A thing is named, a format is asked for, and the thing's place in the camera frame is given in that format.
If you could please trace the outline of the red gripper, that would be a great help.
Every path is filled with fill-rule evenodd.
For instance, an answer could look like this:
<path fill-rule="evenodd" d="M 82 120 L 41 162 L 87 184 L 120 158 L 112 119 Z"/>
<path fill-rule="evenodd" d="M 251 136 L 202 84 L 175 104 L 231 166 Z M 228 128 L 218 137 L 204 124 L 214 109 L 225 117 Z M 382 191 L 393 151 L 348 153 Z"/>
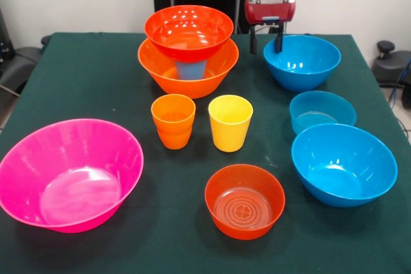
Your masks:
<path fill-rule="evenodd" d="M 257 53 L 256 24 L 277 24 L 275 53 L 283 50 L 284 22 L 293 19 L 296 8 L 295 0 L 245 0 L 245 18 L 250 26 L 250 53 Z"/>

